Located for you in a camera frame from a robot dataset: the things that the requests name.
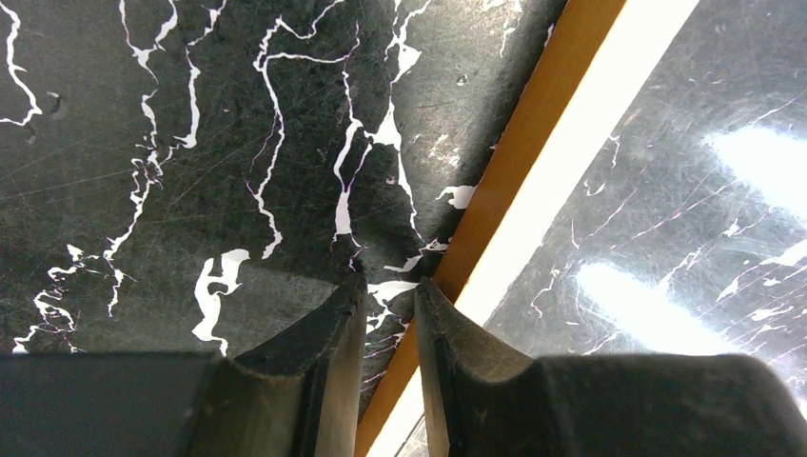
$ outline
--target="orange wooden edge strip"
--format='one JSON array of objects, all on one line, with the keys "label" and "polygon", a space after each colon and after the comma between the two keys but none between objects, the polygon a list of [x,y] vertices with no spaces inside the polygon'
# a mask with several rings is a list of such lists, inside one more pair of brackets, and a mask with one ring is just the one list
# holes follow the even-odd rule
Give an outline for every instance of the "orange wooden edge strip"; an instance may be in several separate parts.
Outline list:
[{"label": "orange wooden edge strip", "polygon": [[[522,98],[502,135],[499,146],[493,154],[484,177],[434,276],[435,284],[452,302],[456,303],[463,292],[485,253],[485,249],[500,228],[502,219],[510,210],[511,204],[522,188],[524,180],[536,164],[540,152],[561,121],[567,106],[578,91],[609,32],[615,27],[620,14],[623,13],[623,10],[628,10],[626,8],[628,4],[634,6],[633,16],[640,16],[640,13],[645,14],[648,11],[647,6],[637,7],[636,5],[648,1],[650,0],[569,0],[555,27],[552,39],[524,89]],[[674,17],[671,19],[673,24],[662,32],[664,36],[660,39],[650,40],[653,42],[652,46],[663,46],[663,48],[649,50],[644,53],[646,55],[638,56],[640,60],[644,59],[637,68],[639,74],[643,73],[643,76],[640,76],[638,83],[634,81],[626,85],[625,92],[631,90],[632,92],[618,96],[620,98],[618,105],[621,106],[621,109],[610,109],[604,115],[606,119],[601,123],[605,129],[603,127],[595,129],[593,134],[606,131],[601,137],[604,139],[604,136],[608,134],[607,131],[616,125],[619,117],[635,96],[636,90],[641,86],[641,82],[656,65],[669,41],[689,15],[697,0],[676,0],[676,2],[663,2],[662,10],[677,9],[679,11],[676,11],[677,14],[673,14]],[[630,31],[632,24],[637,24],[643,19],[642,17],[623,17],[621,19],[620,27],[623,28],[621,42],[624,41],[624,29]],[[656,14],[653,20],[663,20],[663,16]],[[640,29],[648,30],[648,27],[644,25]],[[597,106],[592,103],[590,108],[596,109]],[[581,134],[585,135],[586,132],[581,130]],[[587,151],[585,154],[593,158],[596,151]],[[577,184],[585,166],[582,170],[574,170],[570,173],[572,176],[577,173],[577,177],[572,178],[574,183],[571,183],[570,186],[573,187]],[[562,196],[562,200],[565,200],[567,194],[568,192]],[[562,202],[556,202],[550,206],[557,207],[558,205],[562,205]],[[554,212],[548,218],[550,220],[546,223],[547,226],[554,218]],[[489,268],[490,266],[486,266],[483,269],[488,270]],[[409,383],[416,373],[419,374],[418,348],[413,322],[403,336],[387,368],[386,375],[379,383],[370,405],[359,423],[354,453],[356,457],[365,457],[374,446],[378,445],[376,440],[396,407],[398,409],[407,407],[407,405],[398,406],[399,400],[402,399],[406,389],[411,389]],[[401,424],[401,427],[412,426],[414,423]],[[409,431],[409,429],[401,430],[403,433]],[[390,443],[390,448],[385,448],[384,454],[388,451],[392,455],[397,451],[396,448],[391,447],[399,445],[400,440],[398,441],[395,444]],[[373,448],[373,450],[374,455],[377,455],[377,449]]]}]

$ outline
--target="black marble tile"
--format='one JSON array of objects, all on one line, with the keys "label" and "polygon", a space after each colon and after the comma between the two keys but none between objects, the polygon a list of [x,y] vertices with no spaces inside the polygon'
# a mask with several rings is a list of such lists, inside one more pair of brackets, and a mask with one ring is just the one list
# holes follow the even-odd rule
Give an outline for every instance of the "black marble tile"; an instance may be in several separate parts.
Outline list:
[{"label": "black marble tile", "polygon": [[560,0],[0,0],[0,350],[237,355],[361,265],[364,400]]},{"label": "black marble tile", "polygon": [[753,354],[804,404],[805,18],[702,0],[486,327],[531,356]]}]

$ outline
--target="wooden strip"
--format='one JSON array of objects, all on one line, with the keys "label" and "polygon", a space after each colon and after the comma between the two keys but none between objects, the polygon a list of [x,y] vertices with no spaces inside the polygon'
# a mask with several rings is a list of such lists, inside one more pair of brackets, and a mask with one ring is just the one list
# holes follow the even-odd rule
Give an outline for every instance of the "wooden strip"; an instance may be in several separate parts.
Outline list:
[{"label": "wooden strip", "polygon": [[[569,0],[434,277],[484,324],[698,0]],[[414,325],[359,423],[388,456],[423,414]]]}]

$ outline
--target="black plastic part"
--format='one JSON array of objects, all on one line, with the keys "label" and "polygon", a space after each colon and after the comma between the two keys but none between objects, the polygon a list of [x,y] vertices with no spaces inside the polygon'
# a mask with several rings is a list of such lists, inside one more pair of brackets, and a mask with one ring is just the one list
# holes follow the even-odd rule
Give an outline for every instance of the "black plastic part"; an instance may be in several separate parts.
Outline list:
[{"label": "black plastic part", "polygon": [[0,455],[351,457],[366,282],[235,361],[213,354],[0,358]]},{"label": "black plastic part", "polygon": [[532,360],[427,279],[415,316],[431,457],[807,455],[792,397],[750,357]]}]

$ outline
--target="black marble surface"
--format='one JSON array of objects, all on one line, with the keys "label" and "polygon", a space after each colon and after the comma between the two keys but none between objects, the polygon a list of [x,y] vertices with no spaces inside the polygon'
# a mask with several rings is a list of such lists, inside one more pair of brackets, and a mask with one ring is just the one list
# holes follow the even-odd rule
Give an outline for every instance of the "black marble surface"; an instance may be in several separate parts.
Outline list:
[{"label": "black marble surface", "polygon": [[700,0],[485,327],[532,357],[752,354],[807,410],[805,20]]},{"label": "black marble surface", "polygon": [[237,355],[364,266],[364,401],[558,0],[0,0],[0,350]]}]

